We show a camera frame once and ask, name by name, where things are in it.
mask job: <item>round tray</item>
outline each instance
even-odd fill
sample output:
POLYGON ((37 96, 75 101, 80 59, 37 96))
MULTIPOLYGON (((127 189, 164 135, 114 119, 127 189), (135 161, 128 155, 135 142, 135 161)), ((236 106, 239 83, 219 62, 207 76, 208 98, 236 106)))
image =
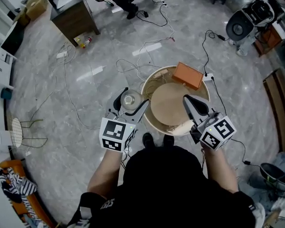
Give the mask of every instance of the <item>round tray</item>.
MULTIPOLYGON (((155 71, 153 74, 151 74, 148 79, 146 80, 146 82, 143 84, 142 87, 142 95, 145 99, 150 99, 152 98, 152 94, 153 92, 161 85, 166 84, 166 83, 177 83, 180 84, 180 82, 175 81, 174 79, 172 79, 172 75, 174 73, 176 66, 166 66, 166 67, 162 67, 159 70, 155 71)), ((210 96, 209 96, 209 91, 205 85, 205 83, 202 81, 200 88, 198 90, 194 90, 192 88, 189 88, 187 86, 185 86, 188 91, 190 92, 191 95, 198 95, 200 97, 203 97, 204 99, 207 99, 210 101, 210 96)), ((189 132, 185 133, 185 134, 172 134, 168 131, 171 131, 173 129, 175 129, 178 126, 168 126, 165 124, 162 124, 161 122, 159 122, 155 116, 152 113, 151 107, 148 107, 148 109, 146 110, 145 114, 144 114, 146 120, 148 121, 148 123, 157 131, 163 133, 163 134, 167 134, 167 135, 171 135, 171 136, 182 136, 182 135, 186 135, 189 132)))

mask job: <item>wooden round board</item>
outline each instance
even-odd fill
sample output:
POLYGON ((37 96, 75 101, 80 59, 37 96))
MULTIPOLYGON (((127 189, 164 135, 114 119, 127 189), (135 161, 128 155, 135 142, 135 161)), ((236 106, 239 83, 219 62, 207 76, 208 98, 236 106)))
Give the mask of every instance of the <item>wooden round board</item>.
POLYGON ((189 90, 177 83, 167 83, 158 87, 151 99, 151 110, 155 118, 162 124, 177 126, 189 120, 183 105, 183 96, 189 90))

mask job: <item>marble floor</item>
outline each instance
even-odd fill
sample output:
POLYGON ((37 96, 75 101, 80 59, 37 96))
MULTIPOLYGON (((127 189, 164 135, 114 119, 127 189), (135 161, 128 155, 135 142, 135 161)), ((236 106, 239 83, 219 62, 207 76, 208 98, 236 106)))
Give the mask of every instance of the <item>marble floor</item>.
MULTIPOLYGON (((124 58, 136 63, 139 56, 133 56, 132 52, 139 50, 145 41, 168 37, 171 29, 137 18, 127 20, 123 11, 112 13, 105 3, 87 1, 101 34, 93 35, 93 41, 86 49, 71 49, 69 57, 74 53, 75 56, 65 65, 66 82, 82 122, 99 127, 106 101, 115 91, 126 86, 139 90, 141 86, 135 70, 118 73, 115 62, 124 58), (102 71, 93 75, 91 72, 98 67, 102 67, 102 71)), ((207 60, 201 46, 205 31, 211 29, 227 36, 225 26, 232 12, 219 2, 212 5, 210 0, 165 1, 168 7, 163 10, 174 29, 174 40, 163 40, 161 47, 142 53, 139 64, 164 67, 181 61, 202 72, 207 60)), ((136 0, 135 3, 148 11, 150 21, 164 23, 152 0, 136 0)), ((68 99, 63 66, 56 61, 57 52, 67 40, 49 16, 50 5, 25 30, 23 43, 16 54, 19 60, 14 66, 15 90, 8 110, 21 121, 29 120, 54 91, 34 116, 43 121, 24 131, 26 137, 48 137, 47 144, 40 149, 30 148, 28 156, 25 146, 13 149, 13 152, 16 157, 26 159, 26 167, 52 216, 67 223, 105 151, 100 148, 98 130, 87 129, 77 120, 68 99)), ((246 145, 245 158, 256 164, 271 161, 278 152, 278 139, 273 112, 262 84, 272 71, 268 59, 259 58, 253 48, 247 57, 239 57, 234 47, 218 38, 208 38, 204 46, 209 54, 207 70, 214 74, 228 116, 237 128, 234 138, 246 145)), ((117 66, 119 70, 131 68, 123 61, 117 66)), ((140 68, 140 75, 147 77, 155 70, 152 66, 144 66, 140 68)), ((206 85, 211 102, 223 111, 213 83, 206 85)), ((130 144, 132 155, 143 148, 141 139, 145 132, 151 132, 156 144, 161 144, 163 135, 145 120, 139 123, 138 129, 130 144)), ((200 144, 195 145, 188 136, 177 137, 175 142, 202 161, 200 144)), ((242 163, 244 149, 241 144, 229 142, 224 151, 237 176, 246 179, 256 171, 255 167, 242 163)))

